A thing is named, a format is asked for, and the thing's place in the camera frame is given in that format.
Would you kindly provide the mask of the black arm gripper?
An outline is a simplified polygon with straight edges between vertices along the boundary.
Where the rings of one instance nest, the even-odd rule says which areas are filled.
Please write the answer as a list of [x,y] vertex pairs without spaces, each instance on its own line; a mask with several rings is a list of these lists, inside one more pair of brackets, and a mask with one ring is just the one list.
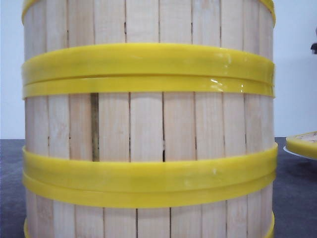
[[317,54],[317,43],[313,43],[311,46],[311,51],[313,54]]

